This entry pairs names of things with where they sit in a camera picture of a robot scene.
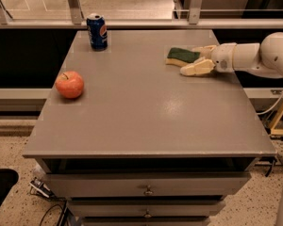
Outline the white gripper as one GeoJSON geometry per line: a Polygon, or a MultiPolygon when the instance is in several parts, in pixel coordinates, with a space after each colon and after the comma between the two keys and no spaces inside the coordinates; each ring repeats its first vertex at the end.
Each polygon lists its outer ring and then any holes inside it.
{"type": "Polygon", "coordinates": [[[221,45],[208,45],[194,47],[191,50],[200,56],[193,63],[180,69],[184,76],[196,76],[210,73],[215,70],[219,73],[233,73],[233,53],[236,43],[223,43],[221,45]]]}

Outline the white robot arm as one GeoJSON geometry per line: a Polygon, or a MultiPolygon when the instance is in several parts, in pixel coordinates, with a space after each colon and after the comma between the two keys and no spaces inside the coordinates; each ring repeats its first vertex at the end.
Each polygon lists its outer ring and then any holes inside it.
{"type": "Polygon", "coordinates": [[[183,66],[185,76],[218,73],[247,72],[265,78],[283,78],[283,32],[267,36],[262,43],[223,43],[196,47],[200,57],[183,66]]]}

